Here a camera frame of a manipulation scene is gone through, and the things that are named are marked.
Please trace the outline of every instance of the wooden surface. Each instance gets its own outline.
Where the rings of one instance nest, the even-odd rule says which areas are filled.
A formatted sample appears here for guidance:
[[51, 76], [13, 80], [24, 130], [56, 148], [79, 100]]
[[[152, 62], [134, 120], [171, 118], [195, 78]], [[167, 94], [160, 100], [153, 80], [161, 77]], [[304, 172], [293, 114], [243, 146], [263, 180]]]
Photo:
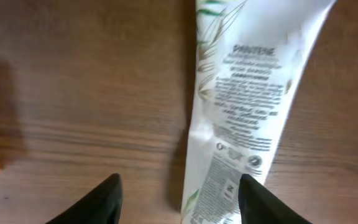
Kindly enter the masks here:
[[[193, 0], [0, 0], [0, 223], [45, 223], [112, 173], [122, 224], [179, 223]], [[266, 186], [358, 223], [358, 1], [331, 13]]]

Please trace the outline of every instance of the tube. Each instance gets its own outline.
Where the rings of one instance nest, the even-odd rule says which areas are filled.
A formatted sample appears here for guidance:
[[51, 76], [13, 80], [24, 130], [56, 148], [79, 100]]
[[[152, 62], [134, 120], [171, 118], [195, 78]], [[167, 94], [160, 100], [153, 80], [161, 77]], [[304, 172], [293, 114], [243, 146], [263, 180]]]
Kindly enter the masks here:
[[263, 184], [335, 0], [197, 0], [184, 224], [240, 223], [242, 174]]

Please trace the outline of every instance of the brown wood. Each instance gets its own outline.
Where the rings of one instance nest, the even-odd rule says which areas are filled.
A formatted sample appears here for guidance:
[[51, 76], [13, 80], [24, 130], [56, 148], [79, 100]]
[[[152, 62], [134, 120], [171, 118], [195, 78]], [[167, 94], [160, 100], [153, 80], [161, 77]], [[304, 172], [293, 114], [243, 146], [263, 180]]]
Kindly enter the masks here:
[[[45, 223], [112, 173], [121, 223], [179, 223], [194, 0], [0, 1], [0, 223]], [[358, 223], [358, 1], [311, 56], [266, 186]]]

